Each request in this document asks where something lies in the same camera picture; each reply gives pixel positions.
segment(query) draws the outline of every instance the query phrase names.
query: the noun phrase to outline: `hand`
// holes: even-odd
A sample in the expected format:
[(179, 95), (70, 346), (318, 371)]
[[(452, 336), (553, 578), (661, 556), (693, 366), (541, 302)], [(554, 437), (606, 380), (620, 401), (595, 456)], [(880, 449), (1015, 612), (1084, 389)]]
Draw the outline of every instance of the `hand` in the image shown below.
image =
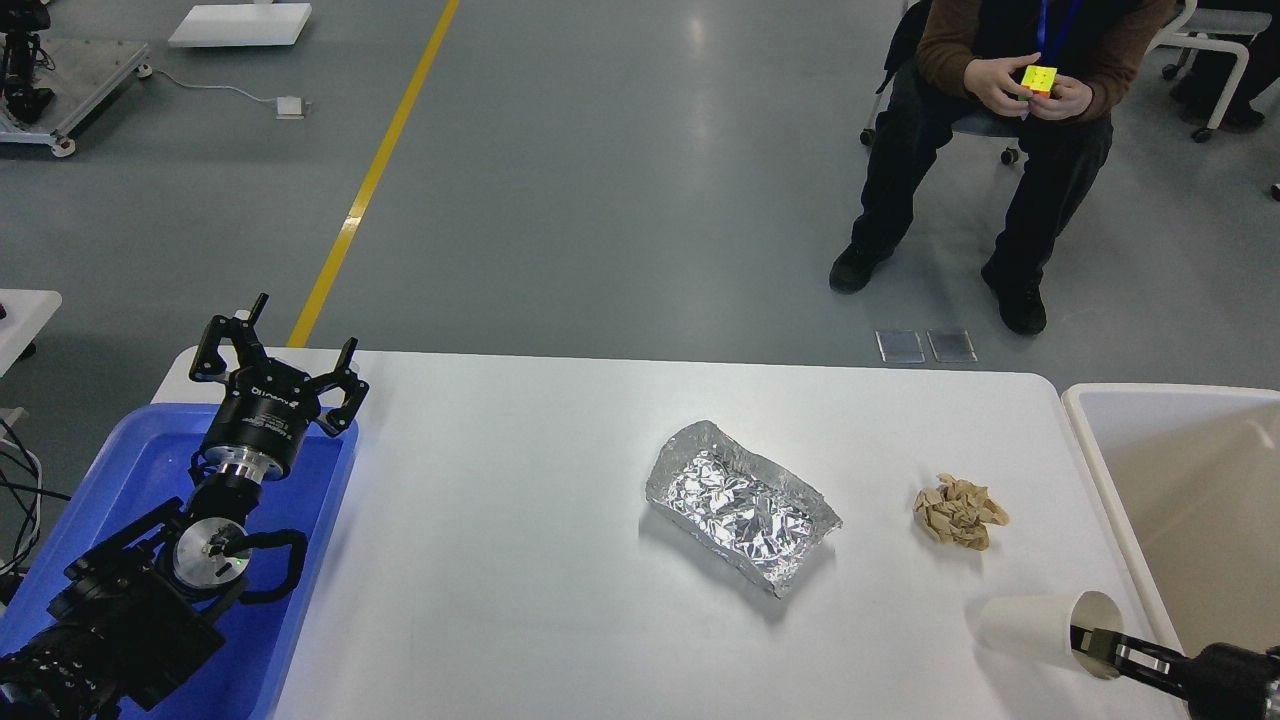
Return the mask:
[(1093, 88), (1070, 76), (1057, 76), (1051, 97), (1032, 97), (1032, 114), (1042, 120), (1065, 120), (1089, 109)]
[(1039, 53), (1021, 58), (970, 60), (964, 69), (964, 88), (974, 94), (988, 110), (1006, 118), (1025, 118), (1030, 105), (1016, 97), (1030, 91), (1014, 82), (1014, 72), (1039, 60)]

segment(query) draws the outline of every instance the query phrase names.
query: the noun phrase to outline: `person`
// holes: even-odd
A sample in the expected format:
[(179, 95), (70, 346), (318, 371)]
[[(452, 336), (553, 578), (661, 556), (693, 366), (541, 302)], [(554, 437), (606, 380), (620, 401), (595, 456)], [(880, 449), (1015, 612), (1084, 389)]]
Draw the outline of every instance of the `person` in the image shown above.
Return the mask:
[[(914, 217), (913, 196), (951, 140), (951, 123), (986, 108), (1009, 119), (1028, 160), (982, 279), (1005, 325), (1046, 327), (1039, 295), (1055, 241), (1084, 200), (1111, 149), (1111, 109), (1174, 0), (933, 0), (915, 56), (897, 70), (876, 120), (863, 213), (829, 284), (858, 292), (893, 254)], [(1048, 96), (1015, 79), (1053, 67)]]
[[(1244, 67), (1240, 85), (1226, 106), (1221, 127), (1231, 132), (1254, 131), (1262, 126), (1266, 115), (1254, 110), (1252, 102), (1280, 78), (1280, 23), (1275, 22), (1280, 14), (1280, 0), (1201, 0), (1199, 6), (1271, 14), (1271, 24), (1257, 37), (1222, 36), (1222, 40), (1234, 40), (1249, 49), (1249, 64)], [(1235, 56), (1229, 53), (1196, 54), (1190, 70), (1170, 92), (1174, 100), (1185, 105), (1184, 118), (1197, 123), (1208, 119), (1234, 64)]]

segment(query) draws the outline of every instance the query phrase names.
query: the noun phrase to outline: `blue plastic bin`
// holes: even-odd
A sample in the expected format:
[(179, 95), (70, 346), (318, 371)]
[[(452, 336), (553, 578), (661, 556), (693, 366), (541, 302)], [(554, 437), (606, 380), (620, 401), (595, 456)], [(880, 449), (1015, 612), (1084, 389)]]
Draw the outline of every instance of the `blue plastic bin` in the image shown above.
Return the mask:
[[(68, 585), (63, 569), (86, 550), (170, 497), (187, 500), (192, 491), (187, 475), (191, 455), (200, 447), (216, 409), (148, 405), (111, 430), (31, 574), (0, 618), (0, 655), (19, 650), (52, 624), (46, 609)], [(330, 438), (312, 425), (293, 473), (268, 483), (261, 505), (250, 515), (250, 532), (292, 528), (307, 534), (307, 562), (297, 589), (271, 605), (228, 610), (215, 625), (227, 644), (151, 712), (125, 700), (124, 719), (265, 720), (271, 715), (351, 477), (357, 434), (352, 427)], [(256, 552), (250, 589), (279, 584), (287, 559), (287, 550)]]

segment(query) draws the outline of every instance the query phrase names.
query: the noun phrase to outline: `black pants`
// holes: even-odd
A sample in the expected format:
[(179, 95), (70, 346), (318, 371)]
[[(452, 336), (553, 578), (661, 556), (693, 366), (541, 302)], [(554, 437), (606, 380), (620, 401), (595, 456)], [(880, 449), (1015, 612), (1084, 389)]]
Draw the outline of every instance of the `black pants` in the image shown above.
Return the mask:
[[(951, 141), (951, 123), (982, 110), (977, 101), (945, 95), (909, 61), (893, 81), (888, 109), (876, 119), (876, 142), (863, 186), (863, 214), (852, 242), (892, 252), (914, 218), (915, 188)], [(1038, 283), (1053, 242), (1093, 186), (1111, 149), (1111, 117), (1085, 123), (1010, 120), (1028, 155), (1023, 179), (996, 238), (992, 269), (1001, 283)]]
[[(1257, 37), (1222, 37), (1222, 40), (1234, 40), (1249, 47), (1249, 64), (1244, 68), (1244, 76), (1240, 77), (1240, 87), (1235, 91), (1234, 102), (1252, 101), (1276, 78), (1280, 78), (1280, 23), (1276, 22), (1276, 15), (1280, 14), (1280, 0), (1202, 0), (1199, 6), (1271, 13), (1271, 26)], [(1212, 100), (1216, 101), (1234, 64), (1235, 56), (1228, 53), (1197, 53), (1196, 63), (1192, 64), (1192, 74), (1199, 76), (1207, 86), (1211, 86), (1206, 88), (1206, 92), (1211, 92)]]

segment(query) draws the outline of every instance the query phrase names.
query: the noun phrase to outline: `yellow floor line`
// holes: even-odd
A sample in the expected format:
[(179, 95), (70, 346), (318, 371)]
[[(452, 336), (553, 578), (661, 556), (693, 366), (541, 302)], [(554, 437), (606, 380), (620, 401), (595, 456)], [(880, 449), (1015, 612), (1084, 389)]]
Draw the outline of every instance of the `yellow floor line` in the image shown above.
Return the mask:
[(413, 79), (410, 81), (408, 87), (404, 90), (404, 96), (401, 97), (401, 104), (396, 109), (392, 124), (387, 128), (387, 135), (383, 136), (383, 143), (378, 147), (378, 154), (374, 155), (374, 164), (365, 173), (365, 182), (361, 183), (360, 192), (356, 193), (356, 201), (351, 204), (351, 210), (347, 211), (347, 219), (342, 223), (338, 240), (334, 241), (333, 247), (329, 250), (329, 258), (325, 260), (324, 268), (320, 269), (320, 277), (316, 278), (315, 286), (311, 287), (311, 295), (307, 296), (307, 302), (302, 306), (302, 314), (298, 315), (298, 322), (293, 325), (293, 332), (289, 334), (289, 347), (305, 347), (307, 340), (311, 337), (316, 319), (320, 318), (320, 310), (324, 309), (329, 291), (338, 278), (338, 272), (342, 270), (342, 263), (347, 259), (347, 250), (351, 249), (352, 241), (356, 240), (356, 231), (360, 229), (360, 222), (365, 218), (365, 210), (369, 209), (369, 202), (374, 199), (374, 192), (378, 191), (378, 183), (383, 179), (383, 170), (387, 169), (387, 161), (390, 160), (392, 152), (396, 151), (396, 143), (399, 142), (399, 136), (404, 129), (404, 123), (408, 120), (408, 114), (413, 111), (413, 102), (422, 90), (422, 83), (426, 82), (426, 74), (431, 72), (431, 63), (435, 61), (435, 54), (440, 50), (444, 33), (449, 32), (449, 23), (453, 22), (453, 13), (457, 9), (458, 0), (449, 0), (444, 6), (444, 13), (440, 15), (440, 22), (435, 24), (435, 32), (431, 33), (431, 41), (426, 44), (426, 51), (422, 53), (422, 59), (417, 63)]

